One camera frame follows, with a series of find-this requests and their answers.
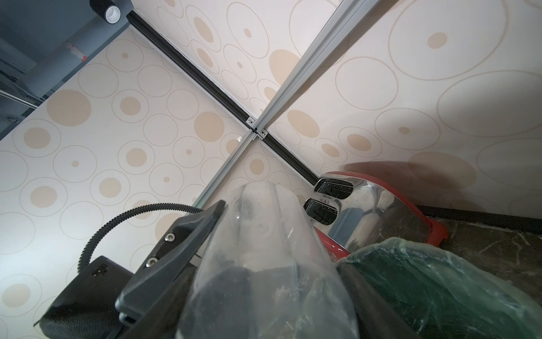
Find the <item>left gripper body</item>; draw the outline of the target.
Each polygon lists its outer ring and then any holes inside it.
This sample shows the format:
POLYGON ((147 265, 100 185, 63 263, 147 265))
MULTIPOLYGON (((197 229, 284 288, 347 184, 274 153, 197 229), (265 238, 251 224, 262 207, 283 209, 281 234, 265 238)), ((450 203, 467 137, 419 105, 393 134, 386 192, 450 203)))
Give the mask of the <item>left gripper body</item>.
POLYGON ((158 301, 166 288, 190 266, 226 209, 218 201, 208 209, 176 219, 120 292, 115 307, 121 323, 131 326, 158 301))

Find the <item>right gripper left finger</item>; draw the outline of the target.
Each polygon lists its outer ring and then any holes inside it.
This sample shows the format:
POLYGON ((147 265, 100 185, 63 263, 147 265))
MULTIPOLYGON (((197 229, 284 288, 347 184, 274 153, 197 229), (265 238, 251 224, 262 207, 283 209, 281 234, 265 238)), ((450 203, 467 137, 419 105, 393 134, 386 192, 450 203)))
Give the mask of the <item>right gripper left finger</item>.
POLYGON ((106 338, 173 338, 196 267, 145 267, 135 274, 114 264, 105 273, 113 327, 106 338))

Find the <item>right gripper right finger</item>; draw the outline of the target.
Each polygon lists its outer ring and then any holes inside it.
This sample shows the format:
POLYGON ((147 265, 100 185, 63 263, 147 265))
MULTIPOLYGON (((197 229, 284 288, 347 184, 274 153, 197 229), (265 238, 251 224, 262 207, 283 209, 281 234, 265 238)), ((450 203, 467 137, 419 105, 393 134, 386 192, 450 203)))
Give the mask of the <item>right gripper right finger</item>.
POLYGON ((421 338, 353 265, 339 263, 336 268, 353 302, 360 338, 421 338))

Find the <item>red-lid oatmeal jar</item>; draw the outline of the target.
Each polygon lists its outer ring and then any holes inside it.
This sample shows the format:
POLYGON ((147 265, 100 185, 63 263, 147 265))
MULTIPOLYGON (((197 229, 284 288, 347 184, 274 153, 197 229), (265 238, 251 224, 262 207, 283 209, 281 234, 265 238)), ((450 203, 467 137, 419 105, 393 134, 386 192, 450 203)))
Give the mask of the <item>red-lid oatmeal jar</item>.
POLYGON ((359 337, 352 301, 295 194, 252 182, 228 199, 176 337, 359 337))

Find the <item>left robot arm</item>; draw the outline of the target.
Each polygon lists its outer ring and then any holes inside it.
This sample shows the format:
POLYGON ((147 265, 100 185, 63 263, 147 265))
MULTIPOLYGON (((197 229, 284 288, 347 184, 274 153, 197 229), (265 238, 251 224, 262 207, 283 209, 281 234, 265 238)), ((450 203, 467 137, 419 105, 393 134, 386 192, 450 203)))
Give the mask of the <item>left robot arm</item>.
POLYGON ((196 275, 191 263, 226 209, 223 200, 201 210, 153 203, 122 213, 87 242, 78 274, 37 321, 47 338, 174 338, 196 275), (107 257, 98 244, 130 218, 160 210, 181 211, 135 273, 107 257))

